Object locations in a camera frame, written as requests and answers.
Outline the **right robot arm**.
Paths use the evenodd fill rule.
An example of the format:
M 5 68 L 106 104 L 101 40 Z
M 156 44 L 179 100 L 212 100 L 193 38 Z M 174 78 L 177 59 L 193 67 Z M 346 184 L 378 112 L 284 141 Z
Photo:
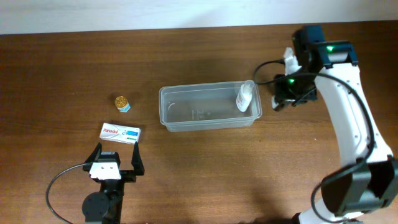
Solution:
M 348 41 L 328 42 L 320 26 L 304 26 L 284 54 L 272 107 L 281 110 L 322 96 L 340 150 L 341 167 L 314 189 L 320 199 L 293 216 L 294 223 L 357 223 L 388 207 L 397 196 L 397 160 L 383 140 L 360 80 L 358 57 Z

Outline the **white spray bottle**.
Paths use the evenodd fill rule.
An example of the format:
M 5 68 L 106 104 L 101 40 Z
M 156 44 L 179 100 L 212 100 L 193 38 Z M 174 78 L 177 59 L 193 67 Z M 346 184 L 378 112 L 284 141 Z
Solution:
M 253 89 L 253 81 L 247 80 L 241 85 L 236 98 L 236 106 L 241 112 L 245 112 L 249 107 L 252 100 Z

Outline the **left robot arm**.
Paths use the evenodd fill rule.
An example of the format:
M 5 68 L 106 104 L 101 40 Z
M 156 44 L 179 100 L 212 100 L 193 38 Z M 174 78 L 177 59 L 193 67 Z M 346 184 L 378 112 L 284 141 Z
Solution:
M 85 223 L 120 223 L 123 207 L 124 186 L 135 183 L 136 177 L 145 174 L 139 153 L 139 145 L 134 143 L 131 158 L 132 169 L 121 170 L 117 152 L 103 152 L 99 143 L 88 156 L 83 170 L 100 184 L 97 192 L 89 194 L 82 203 Z

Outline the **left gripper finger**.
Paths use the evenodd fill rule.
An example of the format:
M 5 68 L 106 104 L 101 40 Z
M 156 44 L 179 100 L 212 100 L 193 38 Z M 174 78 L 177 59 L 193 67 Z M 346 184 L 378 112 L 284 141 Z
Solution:
M 99 142 L 93 152 L 88 156 L 88 158 L 85 160 L 85 163 L 92 163 L 98 160 L 100 154 L 102 152 L 102 144 Z
M 131 165 L 133 166 L 135 175 L 144 175 L 145 168 L 141 159 L 141 155 L 139 152 L 139 144 L 138 142 L 134 143 L 134 149 L 132 153 Z

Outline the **white Panadol box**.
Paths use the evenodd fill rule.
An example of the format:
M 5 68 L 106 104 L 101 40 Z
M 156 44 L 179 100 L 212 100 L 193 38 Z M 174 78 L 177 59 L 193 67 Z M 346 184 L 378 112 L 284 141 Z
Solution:
M 104 123 L 99 138 L 106 141 L 135 144 L 139 142 L 140 135 L 139 128 Z

